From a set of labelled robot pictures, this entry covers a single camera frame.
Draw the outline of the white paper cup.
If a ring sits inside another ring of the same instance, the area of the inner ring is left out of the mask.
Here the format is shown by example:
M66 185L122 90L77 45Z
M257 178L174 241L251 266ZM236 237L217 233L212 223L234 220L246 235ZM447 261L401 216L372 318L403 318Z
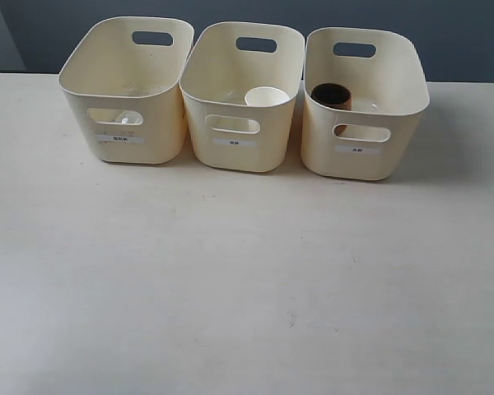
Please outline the white paper cup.
M272 107L289 100L289 95L273 86L257 86L245 94L245 103L254 107Z

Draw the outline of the brown wooden cup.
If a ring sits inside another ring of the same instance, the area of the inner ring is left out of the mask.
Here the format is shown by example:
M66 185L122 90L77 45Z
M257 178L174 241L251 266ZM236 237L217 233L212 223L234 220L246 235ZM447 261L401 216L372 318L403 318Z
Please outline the brown wooden cup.
M352 93L338 83L318 84L311 91L311 98L323 107L331 109L332 115L337 114L338 111L352 110Z

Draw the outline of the clear plastic bottle white cap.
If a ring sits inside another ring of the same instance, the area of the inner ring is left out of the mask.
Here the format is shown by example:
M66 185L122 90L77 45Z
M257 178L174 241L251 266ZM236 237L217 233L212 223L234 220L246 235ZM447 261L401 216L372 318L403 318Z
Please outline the clear plastic bottle white cap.
M139 125L143 121L142 116L137 111L124 110L114 118L114 123Z

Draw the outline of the middle cream plastic bin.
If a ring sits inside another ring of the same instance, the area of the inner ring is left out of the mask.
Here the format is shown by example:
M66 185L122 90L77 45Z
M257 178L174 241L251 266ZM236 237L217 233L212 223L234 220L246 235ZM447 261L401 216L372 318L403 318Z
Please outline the middle cream plastic bin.
M197 159L227 170L276 169L287 151L304 55L305 38L291 27L243 21L207 27L179 83ZM248 106L245 94L257 86L276 87L289 100Z

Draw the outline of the cream plastic bin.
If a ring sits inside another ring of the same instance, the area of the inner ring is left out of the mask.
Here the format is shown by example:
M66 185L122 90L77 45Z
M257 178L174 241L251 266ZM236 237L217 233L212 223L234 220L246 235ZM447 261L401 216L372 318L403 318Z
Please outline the cream plastic bin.
M334 83L351 93L351 108L313 97ZM324 27L306 40L301 159L312 172L376 181L397 168L430 104L413 43L394 32Z
M179 79L193 37L187 21L148 16L109 18L86 33L58 84L97 159L159 165L180 153L188 127ZM142 123L114 123L124 110Z
M207 27L179 83L197 159L227 170L276 169L287 151L304 55L305 38L291 27L243 21ZM276 87L289 100L248 106L245 94L257 86Z

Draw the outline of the left cream plastic bin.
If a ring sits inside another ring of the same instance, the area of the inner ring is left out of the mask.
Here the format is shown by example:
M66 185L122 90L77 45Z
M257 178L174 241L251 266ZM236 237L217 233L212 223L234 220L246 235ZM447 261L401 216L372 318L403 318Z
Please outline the left cream plastic bin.
M188 127L179 79L193 37L187 21L148 16L109 18L86 33L58 84L97 159L159 165L180 153ZM124 110L142 123L114 123Z

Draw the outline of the right cream plastic bin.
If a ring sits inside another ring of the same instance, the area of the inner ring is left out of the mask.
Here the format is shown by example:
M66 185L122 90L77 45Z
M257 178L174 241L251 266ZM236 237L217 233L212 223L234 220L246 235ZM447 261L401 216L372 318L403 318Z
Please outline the right cream plastic bin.
M351 93L351 108L313 97L334 83ZM413 43L394 32L324 27L306 40L301 159L312 172L376 181L397 168L430 104Z

